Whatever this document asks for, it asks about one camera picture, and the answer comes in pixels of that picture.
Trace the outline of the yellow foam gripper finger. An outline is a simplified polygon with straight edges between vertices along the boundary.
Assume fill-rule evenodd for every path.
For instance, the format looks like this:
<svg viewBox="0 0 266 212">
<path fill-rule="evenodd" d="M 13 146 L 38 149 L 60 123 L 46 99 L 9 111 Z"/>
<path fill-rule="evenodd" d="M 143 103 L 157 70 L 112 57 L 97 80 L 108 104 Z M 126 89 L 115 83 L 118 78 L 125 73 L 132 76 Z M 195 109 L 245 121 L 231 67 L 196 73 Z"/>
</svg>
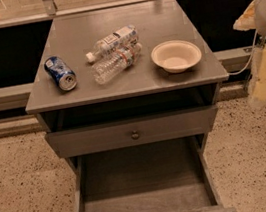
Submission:
<svg viewBox="0 0 266 212">
<path fill-rule="evenodd" d="M 246 8 L 244 13 L 235 21 L 233 24 L 233 29 L 237 31 L 248 31 L 255 29 L 255 2 L 251 2 Z"/>
</svg>

